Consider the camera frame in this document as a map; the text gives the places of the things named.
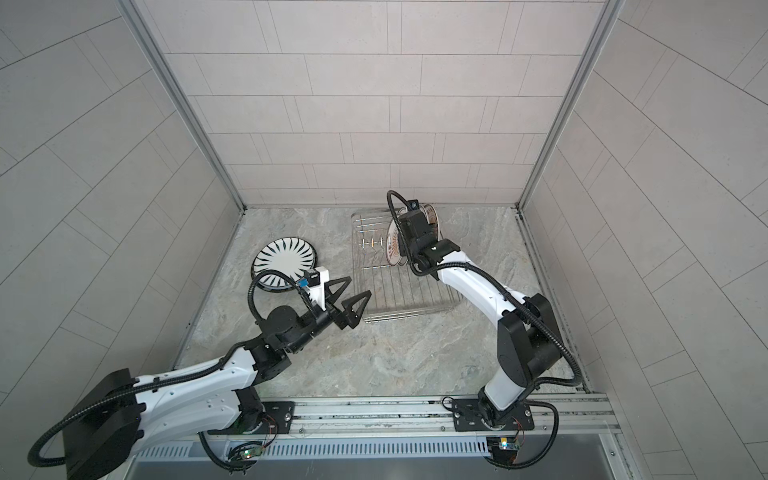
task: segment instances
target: marble floor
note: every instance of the marble floor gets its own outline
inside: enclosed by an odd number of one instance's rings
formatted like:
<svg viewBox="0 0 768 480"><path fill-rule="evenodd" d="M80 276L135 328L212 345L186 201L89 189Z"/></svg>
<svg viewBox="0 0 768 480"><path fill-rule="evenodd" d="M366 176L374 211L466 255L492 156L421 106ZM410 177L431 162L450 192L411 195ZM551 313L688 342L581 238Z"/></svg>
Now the marble floor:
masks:
<svg viewBox="0 0 768 480"><path fill-rule="evenodd" d="M358 209L270 208L246 212L232 247L215 280L201 317L178 367L223 355L235 342L257 336L246 301L250 264L271 240L300 237L317 250L318 266L331 278L352 275L350 217ZM509 207L437 206L445 238L457 243L472 260L500 282L527 295L538 281ZM353 287L345 296L351 296ZM254 296L266 316L288 304L304 311L295 292ZM474 394L490 380L495 359L495 327L466 300L443 313L360 323L340 331L329 326L275 379L259 385L262 397L404 396ZM560 360L548 373L570 377ZM573 391L543 386L542 392Z"/></svg>

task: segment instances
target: wall tile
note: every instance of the wall tile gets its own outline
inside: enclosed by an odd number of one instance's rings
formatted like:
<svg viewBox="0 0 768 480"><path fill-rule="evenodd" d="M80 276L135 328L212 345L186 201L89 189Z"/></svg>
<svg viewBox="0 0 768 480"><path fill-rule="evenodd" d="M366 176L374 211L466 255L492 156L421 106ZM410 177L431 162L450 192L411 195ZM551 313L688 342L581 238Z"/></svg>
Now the wall tile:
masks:
<svg viewBox="0 0 768 480"><path fill-rule="evenodd" d="M664 414L680 440L699 480L715 478L754 478L760 473L742 445L728 418L717 405L707 384L698 373L681 376L654 387ZM713 429L723 442L718 455L707 447L707 434Z"/></svg>
<svg viewBox="0 0 768 480"><path fill-rule="evenodd" d="M402 3L386 4L387 53L402 53Z"/></svg>
<svg viewBox="0 0 768 480"><path fill-rule="evenodd" d="M558 140L558 149L579 180L589 174L603 151L603 144L576 112L571 114Z"/></svg>
<svg viewBox="0 0 768 480"><path fill-rule="evenodd" d="M176 235L179 234L179 227L176 226L173 220L170 219L168 214L166 214L162 208L160 208L160 205L158 205L156 202L152 202L149 204L149 207L147 207L147 212L154 217L157 222L163 226L163 228L170 233L172 237L176 237Z"/></svg>
<svg viewBox="0 0 768 480"><path fill-rule="evenodd" d="M528 3L512 53L581 55L600 10L595 3Z"/></svg>
<svg viewBox="0 0 768 480"><path fill-rule="evenodd" d="M190 279L203 289L207 289L210 285L219 266L219 260L227 249L233 229L240 219L240 211L234 203L228 202L225 207L190 272Z"/></svg>
<svg viewBox="0 0 768 480"><path fill-rule="evenodd" d="M0 31L0 59L6 64L11 64L24 58L24 55L13 45L13 42Z"/></svg>
<svg viewBox="0 0 768 480"><path fill-rule="evenodd" d="M203 76L197 59L191 53L168 53L165 58L174 77L187 95L211 95L208 82Z"/></svg>
<svg viewBox="0 0 768 480"><path fill-rule="evenodd" d="M277 30L275 30L275 22L272 20L270 3L253 2L253 7L256 9L256 14L259 16L259 25L261 26L261 32L264 35L267 51L269 53L281 53L283 49L280 47L280 38L277 36Z"/></svg>
<svg viewBox="0 0 768 480"><path fill-rule="evenodd" d="M403 97L401 128L409 132L476 132L484 107L483 97Z"/></svg>
<svg viewBox="0 0 768 480"><path fill-rule="evenodd" d="M418 95L421 63L418 55L306 55L315 95Z"/></svg>
<svg viewBox="0 0 768 480"><path fill-rule="evenodd" d="M476 187L523 188L531 173L530 165L494 165L480 166Z"/></svg>
<svg viewBox="0 0 768 480"><path fill-rule="evenodd" d="M582 250L584 253L584 258L587 260L591 259L592 256L595 255L595 253L600 249L600 247L602 247L603 244L613 236L613 234L614 233L611 231L611 228L606 223Z"/></svg>
<svg viewBox="0 0 768 480"><path fill-rule="evenodd" d="M424 55L421 94L517 95L529 61L526 55Z"/></svg>
<svg viewBox="0 0 768 480"><path fill-rule="evenodd" d="M583 250L605 225L603 216L567 164L563 166L551 190Z"/></svg>
<svg viewBox="0 0 768 480"><path fill-rule="evenodd" d="M627 172L718 285L768 260L766 226L660 130Z"/></svg>
<svg viewBox="0 0 768 480"><path fill-rule="evenodd" d="M624 22L616 22L594 70L634 100L667 48Z"/></svg>
<svg viewBox="0 0 768 480"><path fill-rule="evenodd" d="M581 314L585 319L597 315L608 305L608 302L587 260L581 253L581 248L579 248L570 226L562 227L560 233L552 240L552 246L563 267L565 278L571 285Z"/></svg>
<svg viewBox="0 0 768 480"><path fill-rule="evenodd" d="M608 161L589 194L640 276L648 275L683 246L616 160Z"/></svg>
<svg viewBox="0 0 768 480"><path fill-rule="evenodd" d="M208 160L197 150L160 190L155 202L181 228L214 176Z"/></svg>
<svg viewBox="0 0 768 480"><path fill-rule="evenodd" d="M163 328L157 335L152 350L139 370L140 375L167 372L179 352L184 333L203 302L205 292L192 280L187 280L179 300L171 309Z"/></svg>
<svg viewBox="0 0 768 480"><path fill-rule="evenodd" d="M561 211L560 207L558 207L558 203L554 201L552 192L545 183L540 181L538 186L533 190L533 194L531 194L531 204L536 206L536 210L541 218L541 223L543 224L545 231L549 232L552 230L554 223L561 217Z"/></svg>
<svg viewBox="0 0 768 480"><path fill-rule="evenodd" d="M309 188L301 165L233 165L232 168L243 188Z"/></svg>
<svg viewBox="0 0 768 480"><path fill-rule="evenodd" d="M448 134L444 164L511 164L520 147L520 134Z"/></svg>
<svg viewBox="0 0 768 480"><path fill-rule="evenodd" d="M507 10L501 2L403 2L402 52L498 53Z"/></svg>
<svg viewBox="0 0 768 480"><path fill-rule="evenodd" d="M654 129L645 115L594 72L581 92L576 112L622 167Z"/></svg>
<svg viewBox="0 0 768 480"><path fill-rule="evenodd" d="M768 180L764 181L758 188L752 190L750 194L744 197L741 201L755 215L762 215L767 212Z"/></svg>
<svg viewBox="0 0 768 480"><path fill-rule="evenodd" d="M150 214L143 214L85 290L75 311L120 330L172 241Z"/></svg>
<svg viewBox="0 0 768 480"><path fill-rule="evenodd" d="M85 390L93 389L116 370L129 369L131 375L138 375L152 348L147 339L157 337L173 306L156 290L147 287Z"/></svg>
<svg viewBox="0 0 768 480"><path fill-rule="evenodd" d="M385 2L270 2L283 53L386 53Z"/></svg>
<svg viewBox="0 0 768 480"><path fill-rule="evenodd" d="M157 276L156 273L152 276L152 280L149 281L149 286L154 288L160 295L168 299L171 304L175 303L176 299L179 297L179 292L171 285L169 285L168 282Z"/></svg>
<svg viewBox="0 0 768 480"><path fill-rule="evenodd" d="M619 324L613 322L597 332L594 342L641 451L678 450L680 444L664 418Z"/></svg>
<svg viewBox="0 0 768 480"><path fill-rule="evenodd" d="M111 92L74 41L3 68L0 147L24 158Z"/></svg>
<svg viewBox="0 0 768 480"><path fill-rule="evenodd" d="M304 131L389 131L387 97L296 97Z"/></svg>
<svg viewBox="0 0 768 480"><path fill-rule="evenodd" d="M107 235L76 208L69 212L69 215L64 218L64 222L74 228L80 235L90 240L96 247L101 248L107 255L111 255L118 248L118 242L114 241L112 237Z"/></svg>
<svg viewBox="0 0 768 480"><path fill-rule="evenodd" d="M558 113L560 97L503 97L498 99L491 131L545 134Z"/></svg>
<svg viewBox="0 0 768 480"><path fill-rule="evenodd" d="M696 263L696 257L687 247L683 246L652 272L643 277L643 281L648 289L654 292L694 263Z"/></svg>
<svg viewBox="0 0 768 480"><path fill-rule="evenodd" d="M429 164L434 143L435 134L352 134L356 164Z"/></svg>
<svg viewBox="0 0 768 480"><path fill-rule="evenodd" d="M196 99L213 133L293 131L280 97L219 96Z"/></svg>
<svg viewBox="0 0 768 480"><path fill-rule="evenodd" d="M178 113L174 113L160 124L156 133L179 165L182 165L197 147Z"/></svg>
<svg viewBox="0 0 768 480"><path fill-rule="evenodd" d="M46 147L0 177L0 279L40 243L88 192Z"/></svg>
<svg viewBox="0 0 768 480"><path fill-rule="evenodd" d="M613 158L611 156L611 152L609 152L607 148L604 148L598 156L598 159L594 162L594 165L592 165L592 168L589 169L587 176L584 177L584 179L581 181L581 184L584 185L584 188L587 190L592 188L592 184L594 184L594 181L598 178L598 175L603 171L605 165L607 165L611 158Z"/></svg>
<svg viewBox="0 0 768 480"><path fill-rule="evenodd" d="M114 338L118 335L114 330L108 329L106 326L94 322L74 310L61 323L61 328L107 348L109 348Z"/></svg>
<svg viewBox="0 0 768 480"><path fill-rule="evenodd" d="M224 208L232 200L232 197L229 190L222 185L221 180L217 177L214 178L208 190L205 190L202 200L218 219L221 216L221 212L224 211Z"/></svg>
<svg viewBox="0 0 768 480"><path fill-rule="evenodd" d="M157 267L157 276L168 282L174 289L181 291L213 228L214 225L206 219L199 208L192 210L163 261L160 262L160 266Z"/></svg>
<svg viewBox="0 0 768 480"><path fill-rule="evenodd" d="M768 394L765 345L699 264L654 297L742 441L765 441L768 418L760 413Z"/></svg>
<svg viewBox="0 0 768 480"><path fill-rule="evenodd" d="M88 31L88 37L123 85L150 69L149 62L122 18Z"/></svg>
<svg viewBox="0 0 768 480"><path fill-rule="evenodd" d="M587 321L589 333L594 335L599 329L613 322L615 319L616 316L614 315L614 311L611 310L609 306L606 306L597 315Z"/></svg>
<svg viewBox="0 0 768 480"><path fill-rule="evenodd" d="M160 79L157 78L154 70L141 75L141 83L144 84L144 88L149 92L157 108L160 108L163 117L167 117L176 111L176 105L168 96L165 87L160 83Z"/></svg>
<svg viewBox="0 0 768 480"><path fill-rule="evenodd" d="M516 204L520 201L522 188L489 188L485 198L487 204Z"/></svg>
<svg viewBox="0 0 768 480"><path fill-rule="evenodd" d="M414 198L434 204L482 204L488 196L487 188L414 188Z"/></svg>
<svg viewBox="0 0 768 480"><path fill-rule="evenodd" d="M14 388L107 258L60 223L0 285L0 391Z"/></svg>
<svg viewBox="0 0 768 480"><path fill-rule="evenodd" d="M315 175L319 188L388 187L390 183L389 165L384 164L326 165Z"/></svg>
<svg viewBox="0 0 768 480"><path fill-rule="evenodd" d="M555 294L557 295L558 305L565 316L569 336L576 347L574 353L581 360L582 365L588 365L598 359L600 354L594 346L594 341L589 334L584 317L581 315L573 289L566 280L562 266L557 260L553 261L552 265L550 265L549 274L551 285L554 287Z"/></svg>
<svg viewBox="0 0 768 480"><path fill-rule="evenodd" d="M496 115L497 104L498 97L485 98L485 108L482 111L482 119L480 120L480 130L478 133L487 134L491 132L491 125L493 124L493 117Z"/></svg>
<svg viewBox="0 0 768 480"><path fill-rule="evenodd" d="M109 65L107 65L107 62L104 61L104 57L102 57L101 53L99 53L99 51L96 49L95 45L88 37L88 33L81 33L77 37L74 37L72 40L74 40L74 43L78 45L80 51L83 52L83 55L85 55L85 57L88 59L88 62L93 66L94 70L98 73L98 76L101 77L101 80L107 84L112 93L115 93L116 91L123 88L123 84L120 83L118 78L114 75L112 69L109 68Z"/></svg>
<svg viewBox="0 0 768 480"><path fill-rule="evenodd" d="M643 112L737 198L768 178L768 105L692 61L674 62Z"/></svg>
<svg viewBox="0 0 768 480"><path fill-rule="evenodd" d="M336 188L333 193L336 195L337 204L355 204L355 205L381 205L382 198L385 198L389 188ZM412 188L398 188L400 194L406 198L415 198Z"/></svg>
<svg viewBox="0 0 768 480"><path fill-rule="evenodd" d="M119 16L113 3L98 0L4 2L0 30L29 56Z"/></svg>
<svg viewBox="0 0 768 480"><path fill-rule="evenodd" d="M47 145L95 187L162 120L147 89L135 81L66 127Z"/></svg>
<svg viewBox="0 0 768 480"><path fill-rule="evenodd" d="M638 93L637 97L632 101L635 107L640 108L641 110L645 107L650 96L654 94L661 81L667 76L667 72L670 70L675 60L677 60L677 57L679 57L679 54L675 50L667 48L664 51L661 55L661 60L656 64L654 70L650 73L650 77L648 77L643 84L643 87L640 89L640 93Z"/></svg>
<svg viewBox="0 0 768 480"><path fill-rule="evenodd" d="M303 55L198 54L214 95L309 95Z"/></svg>
<svg viewBox="0 0 768 480"><path fill-rule="evenodd" d="M605 242L589 260L589 266L641 367L683 349L615 238Z"/></svg>
<svg viewBox="0 0 768 480"><path fill-rule="evenodd" d="M389 97L389 131L399 133L400 128L400 97Z"/></svg>
<svg viewBox="0 0 768 480"><path fill-rule="evenodd" d="M534 55L520 95L561 97L576 72L581 57L579 55Z"/></svg>
<svg viewBox="0 0 768 480"><path fill-rule="evenodd" d="M768 442L745 445L761 472L768 472Z"/></svg>
<svg viewBox="0 0 768 480"><path fill-rule="evenodd" d="M262 134L274 164L342 164L337 134Z"/></svg>
<svg viewBox="0 0 768 480"><path fill-rule="evenodd" d="M145 1L169 53L266 52L252 2Z"/></svg>
<svg viewBox="0 0 768 480"><path fill-rule="evenodd" d="M142 141L78 204L86 217L121 242L172 173Z"/></svg>
<svg viewBox="0 0 768 480"><path fill-rule="evenodd" d="M507 19L504 22L504 31L502 39L498 43L498 52L500 55L512 53L512 47L515 45L515 37L518 34L520 17L523 13L525 3L510 2L507 9Z"/></svg>
<svg viewBox="0 0 768 480"><path fill-rule="evenodd" d="M690 469L687 458L682 450L671 452L647 453L645 461L654 475L689 475Z"/></svg>
<svg viewBox="0 0 768 480"><path fill-rule="evenodd" d="M766 15L760 0L654 2L638 28L726 78L765 33Z"/></svg>
<svg viewBox="0 0 768 480"><path fill-rule="evenodd" d="M35 469L26 462L30 445L40 432L74 406L106 351L103 346L74 333L56 330L0 406L0 422L7 434L0 440L0 462L8 478L32 475ZM55 402L43 394L46 391L56 392Z"/></svg>
<svg viewBox="0 0 768 480"><path fill-rule="evenodd" d="M668 356L666 359L660 360L653 365L649 365L643 369L645 378L648 380L650 386L664 383L668 380L676 379L679 376L687 375L688 373L695 372L696 366L690 361L690 357L684 351L675 353L672 356Z"/></svg>
<svg viewBox="0 0 768 480"><path fill-rule="evenodd" d="M728 81L738 88L745 88L755 78L755 75L763 70L767 62L768 35L763 34L763 37L746 54L746 57L739 63L739 66L728 76Z"/></svg>
<svg viewBox="0 0 768 480"><path fill-rule="evenodd" d="M403 187L464 187L467 184L469 165L414 164L400 170Z"/></svg>
<svg viewBox="0 0 768 480"><path fill-rule="evenodd" d="M333 189L329 188L281 188L261 189L266 205L332 205L336 203Z"/></svg>
<svg viewBox="0 0 768 480"><path fill-rule="evenodd" d="M764 343L768 343L768 293L765 285L768 285L768 263L729 283L723 287L723 292L752 330Z"/></svg>
<svg viewBox="0 0 768 480"><path fill-rule="evenodd" d="M210 134L210 141L225 165L262 164L250 134Z"/></svg>

